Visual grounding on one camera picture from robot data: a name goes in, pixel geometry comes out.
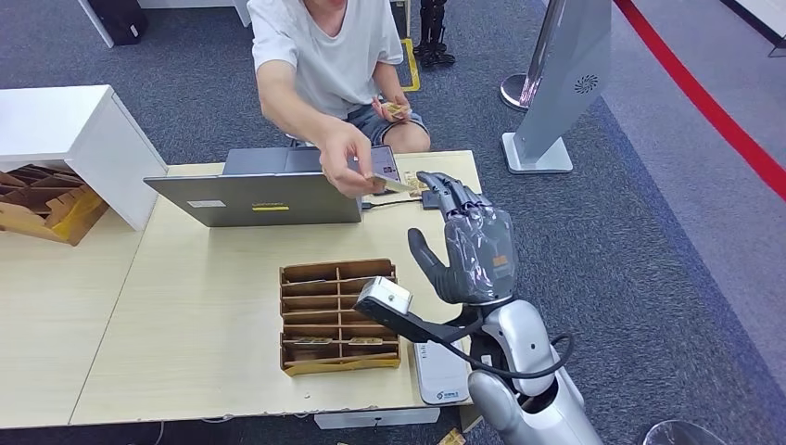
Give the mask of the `person's left hand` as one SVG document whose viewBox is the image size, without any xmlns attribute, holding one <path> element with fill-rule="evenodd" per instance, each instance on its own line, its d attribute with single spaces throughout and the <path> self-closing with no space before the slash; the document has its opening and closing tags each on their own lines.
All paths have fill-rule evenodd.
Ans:
<svg viewBox="0 0 786 445">
<path fill-rule="evenodd" d="M 384 99 L 381 96 L 375 97 L 372 107 L 380 118 L 388 122 L 397 123 L 408 121 L 411 118 L 412 109 L 404 94 L 394 95 L 390 99 Z"/>
</svg>

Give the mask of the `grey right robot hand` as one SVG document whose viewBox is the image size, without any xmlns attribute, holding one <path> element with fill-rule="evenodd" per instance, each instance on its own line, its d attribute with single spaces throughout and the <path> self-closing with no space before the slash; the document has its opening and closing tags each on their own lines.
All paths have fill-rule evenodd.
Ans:
<svg viewBox="0 0 786 445">
<path fill-rule="evenodd" d="M 436 195 L 445 223 L 448 264 L 419 229 L 407 234 L 410 252 L 437 296 L 449 304 L 473 306 L 511 298 L 518 257 L 509 213 L 445 173 L 419 171 L 416 176 Z"/>
</svg>

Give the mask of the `person's right hand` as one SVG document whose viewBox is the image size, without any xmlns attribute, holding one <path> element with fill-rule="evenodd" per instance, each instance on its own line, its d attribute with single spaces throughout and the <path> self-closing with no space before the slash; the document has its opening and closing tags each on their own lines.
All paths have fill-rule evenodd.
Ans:
<svg viewBox="0 0 786 445">
<path fill-rule="evenodd" d="M 376 193 L 370 140 L 355 126 L 331 120 L 316 140 L 320 162 L 328 181 L 347 197 Z"/>
</svg>

